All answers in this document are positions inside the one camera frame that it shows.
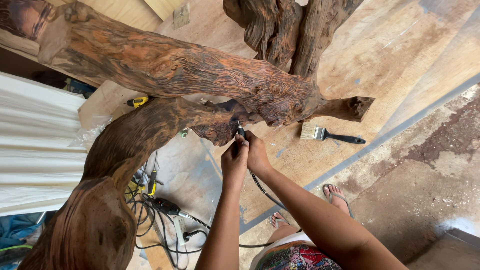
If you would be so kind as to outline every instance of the foot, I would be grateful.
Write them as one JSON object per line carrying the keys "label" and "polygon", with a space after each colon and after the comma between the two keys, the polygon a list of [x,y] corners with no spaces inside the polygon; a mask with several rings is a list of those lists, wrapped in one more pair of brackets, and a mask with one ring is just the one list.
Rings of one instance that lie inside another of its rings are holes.
{"label": "foot", "polygon": [[[330,192],[334,192],[334,193],[337,193],[338,195],[342,196],[343,198],[345,198],[345,195],[343,195],[343,192],[341,189],[339,189],[338,187],[336,186],[333,186],[333,185],[328,185],[325,187],[325,195],[327,196],[327,198],[330,197]],[[335,196],[335,195],[332,195],[332,205],[333,206],[336,206],[338,209],[342,210],[344,213],[346,213],[347,215],[350,215],[350,212],[348,211],[348,206],[347,206],[347,202],[340,199],[339,197]]]}
{"label": "foot", "polygon": [[277,219],[280,219],[280,220],[286,220],[282,215],[280,215],[280,213],[275,213],[272,215],[272,218],[270,219],[272,221],[272,226],[275,228],[275,229],[278,229],[282,226],[285,226],[285,225],[288,225],[290,226],[290,224],[288,224],[288,222],[283,222],[283,221],[279,221],[278,222],[278,228],[276,227],[276,222],[275,220]]}

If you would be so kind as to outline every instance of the black brush handle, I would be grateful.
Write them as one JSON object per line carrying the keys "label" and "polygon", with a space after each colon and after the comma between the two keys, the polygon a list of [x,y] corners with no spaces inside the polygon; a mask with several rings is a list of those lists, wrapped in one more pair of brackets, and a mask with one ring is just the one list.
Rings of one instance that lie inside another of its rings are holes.
{"label": "black brush handle", "polygon": [[364,144],[367,141],[365,141],[362,138],[354,137],[354,136],[346,136],[346,135],[336,135],[336,134],[331,134],[325,129],[325,134],[324,134],[324,139],[335,139],[339,140],[342,142],[347,142],[347,143],[352,143],[352,144]]}

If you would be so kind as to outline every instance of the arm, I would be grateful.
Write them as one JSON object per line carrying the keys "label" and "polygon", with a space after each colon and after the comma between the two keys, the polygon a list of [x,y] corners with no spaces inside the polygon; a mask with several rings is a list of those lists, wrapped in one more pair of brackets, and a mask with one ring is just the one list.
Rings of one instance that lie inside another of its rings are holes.
{"label": "arm", "polygon": [[222,155],[222,194],[195,269],[240,267],[240,191],[247,172],[249,142],[239,135],[235,138]]}
{"label": "arm", "polygon": [[252,132],[248,168],[282,201],[308,237],[343,269],[407,269],[370,232],[337,207],[275,170]]}

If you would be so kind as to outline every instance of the person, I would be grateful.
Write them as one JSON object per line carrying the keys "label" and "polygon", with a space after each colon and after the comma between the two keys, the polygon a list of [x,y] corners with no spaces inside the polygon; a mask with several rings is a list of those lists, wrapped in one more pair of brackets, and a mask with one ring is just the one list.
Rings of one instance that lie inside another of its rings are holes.
{"label": "person", "polygon": [[267,158],[263,141],[252,132],[235,141],[221,158],[222,193],[210,232],[195,269],[239,269],[240,191],[247,168],[280,199],[302,232],[286,223],[278,213],[277,226],[269,242],[250,269],[407,269],[362,225],[350,217],[343,193],[334,185],[324,186],[328,203],[306,191],[275,170]]}

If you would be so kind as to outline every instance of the flip-flop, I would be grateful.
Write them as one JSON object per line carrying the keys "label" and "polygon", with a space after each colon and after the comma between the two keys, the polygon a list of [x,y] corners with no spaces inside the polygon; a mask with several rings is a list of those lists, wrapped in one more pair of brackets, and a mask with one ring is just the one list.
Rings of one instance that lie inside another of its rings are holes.
{"label": "flip-flop", "polygon": [[[275,217],[275,226],[276,228],[278,229],[278,222],[285,222],[286,224],[290,225],[290,223],[286,220],[283,220],[283,219],[279,219],[277,217]],[[270,216],[270,223],[273,225],[273,215]]]}
{"label": "flip-flop", "polygon": [[[336,186],[336,185],[334,185],[334,184],[324,184],[324,185],[322,186],[322,191],[324,192],[325,197],[327,197],[327,194],[325,194],[325,187],[328,187],[329,185],[338,188],[338,186]],[[331,192],[331,191],[330,191],[330,196],[327,197],[328,202],[329,202],[330,204],[332,203],[332,196],[337,196],[337,197],[339,197],[340,199],[344,200],[344,201],[347,203],[348,212],[350,213],[350,216],[351,216],[353,219],[355,219],[355,218],[353,217],[352,210],[350,209],[350,206],[348,205],[347,200],[346,200],[345,198],[343,198],[340,194],[337,194],[337,193],[335,193],[335,192]]]}

